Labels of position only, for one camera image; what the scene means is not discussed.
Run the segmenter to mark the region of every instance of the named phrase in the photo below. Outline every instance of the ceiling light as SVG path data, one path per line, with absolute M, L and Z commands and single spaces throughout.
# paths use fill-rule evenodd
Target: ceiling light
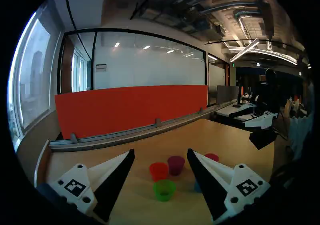
M 208 55 L 208 57 L 217 60 L 217 58 L 215 58 L 214 56 Z
M 184 54 L 183 56 L 187 56 L 187 55 L 190 55 L 190 54 L 192 54 L 192 52 L 189 52 L 189 53 L 187 53 L 187 54 Z
M 228 47 L 229 50 L 234 50 L 234 51 L 242 51 L 244 50 L 243 47 L 238 47 L 238 46 L 230 46 Z M 283 59 L 287 62 L 290 62 L 294 65 L 297 65 L 297 60 L 294 59 L 292 56 L 288 56 L 288 55 L 284 55 L 278 52 L 274 52 L 274 51 L 266 51 L 266 50 L 261 50 L 261 49 L 256 49 L 256 48 L 252 48 L 250 49 L 249 52 L 254 52 L 254 53 L 261 53 L 261 54 L 265 54 L 265 55 L 269 55 L 269 56 L 274 56 L 280 59 Z
M 271 41 L 267 41 L 267 50 L 271 51 L 272 50 L 272 45 L 271 45 Z
M 252 43 L 250 43 L 249 45 L 247 45 L 242 51 L 240 51 L 237 55 L 235 55 L 234 57 L 231 58 L 230 62 L 235 61 L 236 59 L 238 59 L 239 57 L 241 57 L 243 54 L 245 54 L 247 51 L 249 51 L 251 48 L 253 48 L 254 46 L 256 46 L 259 43 L 259 39 L 256 38 Z

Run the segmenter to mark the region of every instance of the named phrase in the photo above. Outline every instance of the fluorescent light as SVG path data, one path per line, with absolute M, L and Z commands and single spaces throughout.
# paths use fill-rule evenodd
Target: fluorescent light
M 242 51 L 244 50 L 243 47 L 238 47 L 238 46 L 230 46 L 228 48 L 229 50 L 234 50 L 234 51 Z M 250 51 L 248 52 L 254 52 L 254 53 L 261 53 L 261 54 L 265 54 L 265 55 L 269 55 L 269 56 L 274 56 L 280 59 L 283 59 L 287 62 L 290 62 L 294 65 L 297 65 L 297 60 L 294 59 L 292 56 L 288 56 L 288 55 L 284 55 L 278 52 L 274 52 L 274 51 L 266 51 L 266 50 L 261 50 L 261 49 L 256 49 L 256 48 L 252 48 L 250 49 Z
M 208 55 L 208 57 L 214 59 L 214 60 L 217 60 L 217 58 L 215 58 L 214 56 L 211 56 L 211 55 Z
M 234 57 L 231 58 L 230 62 L 235 61 L 236 59 L 238 59 L 239 57 L 241 57 L 243 54 L 245 54 L 247 51 L 249 51 L 251 48 L 253 48 L 254 46 L 258 45 L 259 43 L 259 39 L 256 38 L 252 43 L 250 43 L 249 45 L 247 45 L 242 51 L 240 51 L 237 55 L 235 55 Z

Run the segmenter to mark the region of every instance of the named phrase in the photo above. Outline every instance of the office desk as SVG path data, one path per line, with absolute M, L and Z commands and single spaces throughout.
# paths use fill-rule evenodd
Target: office desk
M 226 106 L 220 110 L 217 110 L 216 113 L 220 116 L 229 117 L 230 113 L 235 113 L 235 112 L 239 111 L 239 108 L 233 107 L 234 104 L 231 104 L 231 105 Z M 250 114 L 247 114 L 247 115 L 242 115 L 239 117 L 234 117 L 233 119 L 240 120 L 240 121 L 246 121 L 248 119 L 252 119 L 252 116 Z
M 113 158 L 129 149 L 135 151 L 131 167 L 118 200 L 110 215 L 110 225 L 120 224 L 212 224 L 211 214 L 201 193 L 194 192 L 195 178 L 184 168 L 176 183 L 176 192 L 169 202 L 159 202 L 152 190 L 148 167 L 166 162 L 172 155 L 184 156 L 188 148 L 202 154 L 216 153 L 220 162 L 234 167 L 245 163 L 269 181 L 274 158 L 274 144 L 257 150 L 249 141 L 250 132 L 205 119 L 153 137 L 103 149 L 53 153 L 47 169 L 47 181 L 54 181 L 83 163 L 88 168 Z

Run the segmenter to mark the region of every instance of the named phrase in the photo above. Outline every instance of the plastic cup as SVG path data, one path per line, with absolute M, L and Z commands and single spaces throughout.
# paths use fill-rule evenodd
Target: plastic cup
M 158 201 L 169 201 L 176 190 L 176 185 L 170 180 L 159 180 L 153 184 L 153 191 Z
M 198 193 L 202 193 L 201 188 L 200 188 L 199 183 L 197 182 L 197 180 L 196 180 L 196 182 L 194 183 L 194 190 L 195 190 L 196 192 L 198 192 Z
M 182 172 L 184 158 L 180 156 L 172 156 L 168 159 L 169 173 L 172 176 L 178 176 Z
M 149 166 L 149 171 L 155 182 L 168 177 L 168 165 L 165 163 L 153 163 Z
M 205 157 L 210 158 L 211 160 L 214 160 L 216 162 L 219 161 L 219 157 L 214 153 L 207 153 L 205 154 Z

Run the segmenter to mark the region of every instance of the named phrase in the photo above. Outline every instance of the desk divider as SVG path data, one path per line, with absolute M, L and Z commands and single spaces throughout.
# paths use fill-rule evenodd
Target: desk divider
M 205 109 L 206 85 L 134 86 L 55 96 L 64 139 L 125 131 Z

